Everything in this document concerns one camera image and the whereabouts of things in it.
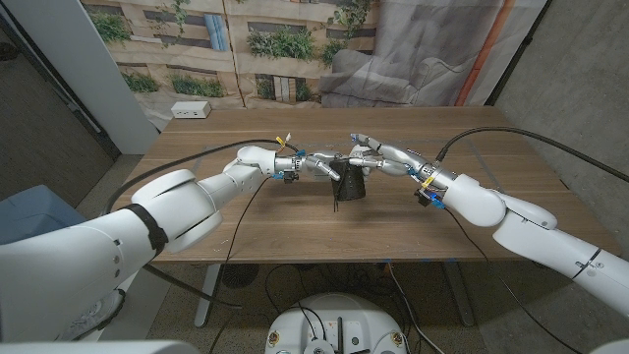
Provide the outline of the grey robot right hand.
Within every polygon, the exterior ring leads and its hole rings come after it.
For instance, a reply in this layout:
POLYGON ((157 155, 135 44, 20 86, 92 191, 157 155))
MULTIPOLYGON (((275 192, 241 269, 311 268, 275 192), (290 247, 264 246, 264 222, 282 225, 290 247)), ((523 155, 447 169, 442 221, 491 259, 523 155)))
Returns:
POLYGON ((425 187, 437 179, 441 168, 420 154, 384 144, 364 134, 351 134, 356 144, 350 152, 349 164, 357 166, 364 177, 373 170, 391 176, 410 176, 425 187))

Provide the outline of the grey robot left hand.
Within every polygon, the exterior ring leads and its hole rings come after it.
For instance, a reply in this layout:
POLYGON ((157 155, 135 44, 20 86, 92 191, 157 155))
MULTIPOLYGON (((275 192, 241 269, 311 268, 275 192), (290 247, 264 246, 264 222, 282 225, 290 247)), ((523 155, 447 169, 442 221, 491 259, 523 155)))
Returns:
POLYGON ((313 175, 316 181, 339 181, 340 174, 332 169, 329 163, 342 156, 342 153, 334 150, 317 150, 305 155, 276 156, 274 167, 276 172, 308 173, 313 175))

